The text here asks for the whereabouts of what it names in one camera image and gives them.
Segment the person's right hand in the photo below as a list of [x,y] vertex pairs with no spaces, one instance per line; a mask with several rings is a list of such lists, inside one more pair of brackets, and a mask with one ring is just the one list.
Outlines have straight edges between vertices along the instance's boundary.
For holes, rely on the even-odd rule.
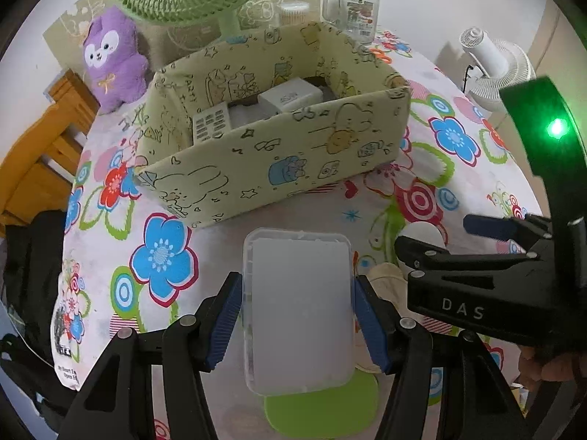
[[518,360],[518,382],[531,389],[540,381],[567,381],[586,377],[586,355],[565,353],[548,363],[540,363],[535,358],[534,348],[520,346]]

